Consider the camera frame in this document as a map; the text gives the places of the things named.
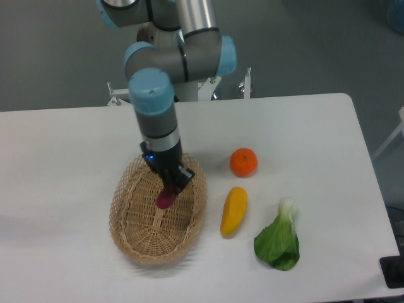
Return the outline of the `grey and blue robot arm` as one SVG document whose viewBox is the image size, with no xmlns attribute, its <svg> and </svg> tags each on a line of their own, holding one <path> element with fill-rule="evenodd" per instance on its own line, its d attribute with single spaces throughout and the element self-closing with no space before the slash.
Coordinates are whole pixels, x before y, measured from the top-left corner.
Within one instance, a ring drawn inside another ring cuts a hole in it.
<svg viewBox="0 0 404 303">
<path fill-rule="evenodd" d="M 212 1 L 97 1 L 97 8 L 111 28 L 149 23 L 163 33 L 182 33 L 166 47 L 152 35 L 124 54 L 142 157 L 178 195 L 195 173 L 182 164 L 174 85 L 232 73 L 237 66 L 234 41 L 220 33 Z"/>
</svg>

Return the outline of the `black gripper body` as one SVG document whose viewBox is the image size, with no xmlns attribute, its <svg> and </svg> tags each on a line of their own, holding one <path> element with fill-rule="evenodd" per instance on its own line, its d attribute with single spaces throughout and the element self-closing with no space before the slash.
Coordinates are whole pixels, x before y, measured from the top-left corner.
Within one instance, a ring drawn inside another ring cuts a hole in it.
<svg viewBox="0 0 404 303">
<path fill-rule="evenodd" d="M 195 172 L 185 168 L 182 162 L 182 145 L 179 140 L 173 147 L 164 151 L 149 149 L 146 142 L 140 144 L 143 160 L 151 171 L 161 178 L 163 185 L 179 195 L 195 176 Z"/>
</svg>

